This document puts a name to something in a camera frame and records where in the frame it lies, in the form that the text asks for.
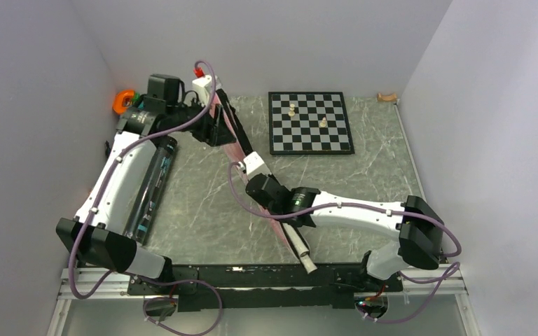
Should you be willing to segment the black shuttlecock tube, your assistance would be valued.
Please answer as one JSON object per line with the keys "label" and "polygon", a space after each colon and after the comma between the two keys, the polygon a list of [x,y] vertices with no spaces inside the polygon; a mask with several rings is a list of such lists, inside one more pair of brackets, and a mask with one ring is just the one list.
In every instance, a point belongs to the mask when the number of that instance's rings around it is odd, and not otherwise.
{"label": "black shuttlecock tube", "polygon": [[177,145],[177,140],[171,136],[164,136],[160,140],[137,192],[123,234],[135,240],[138,245],[143,246],[148,239],[170,176]]}

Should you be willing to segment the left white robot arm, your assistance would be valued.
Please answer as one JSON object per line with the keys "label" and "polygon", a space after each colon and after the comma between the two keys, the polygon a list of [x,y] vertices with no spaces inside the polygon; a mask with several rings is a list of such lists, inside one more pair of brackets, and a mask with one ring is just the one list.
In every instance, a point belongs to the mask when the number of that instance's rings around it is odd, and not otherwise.
{"label": "left white robot arm", "polygon": [[157,294],[171,289],[172,260],[145,248],[178,150],[175,132],[209,146],[237,146],[234,110],[216,76],[196,73],[192,88],[153,74],[147,91],[120,101],[123,113],[106,164],[86,201],[62,218],[57,236],[77,263],[145,277]]}

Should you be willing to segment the pink badminton racket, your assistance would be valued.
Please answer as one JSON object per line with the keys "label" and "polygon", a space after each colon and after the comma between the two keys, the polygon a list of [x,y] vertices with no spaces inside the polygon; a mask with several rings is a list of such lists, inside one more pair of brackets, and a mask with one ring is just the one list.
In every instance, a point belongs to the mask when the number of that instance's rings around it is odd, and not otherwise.
{"label": "pink badminton racket", "polygon": [[318,267],[311,258],[310,248],[303,235],[297,228],[292,227],[289,224],[283,223],[282,228],[291,250],[294,252],[294,255],[298,258],[305,271],[308,274],[316,271]]}

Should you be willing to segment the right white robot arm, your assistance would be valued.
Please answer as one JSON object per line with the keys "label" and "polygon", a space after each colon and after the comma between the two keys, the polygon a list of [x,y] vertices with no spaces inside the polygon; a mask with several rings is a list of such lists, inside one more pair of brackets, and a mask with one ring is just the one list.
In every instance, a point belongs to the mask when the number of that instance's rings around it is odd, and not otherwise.
{"label": "right white robot arm", "polygon": [[435,270],[439,266],[443,222],[421,197],[368,202],[316,188],[289,190],[264,174],[252,178],[245,192],[270,215],[296,228],[341,226],[387,238],[383,247],[366,253],[361,262],[358,281],[368,291],[408,267]]}

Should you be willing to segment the pink racket bag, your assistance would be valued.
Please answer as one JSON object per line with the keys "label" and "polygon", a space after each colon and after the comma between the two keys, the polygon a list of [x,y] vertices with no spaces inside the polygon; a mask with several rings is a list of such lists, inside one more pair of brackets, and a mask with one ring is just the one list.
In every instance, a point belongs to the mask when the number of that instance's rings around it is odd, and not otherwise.
{"label": "pink racket bag", "polygon": [[[213,95],[213,107],[209,109],[209,114],[213,118],[222,120],[235,139],[233,142],[221,146],[228,156],[229,162],[244,162],[244,159],[251,154],[254,154],[254,158],[260,159],[261,157],[252,148],[244,127],[237,117],[236,110],[230,104],[228,95],[223,90],[218,76],[215,76],[215,82],[216,89],[214,94],[212,94],[211,91],[212,83],[205,85],[207,94],[203,100],[207,102],[209,97]],[[268,218],[268,221],[277,236],[286,244],[293,255],[299,259],[300,256],[296,249],[296,244],[301,243],[302,247],[305,249],[306,245],[304,238],[302,238],[298,231],[289,225],[286,225],[286,228],[284,228],[283,224],[275,219]]]}

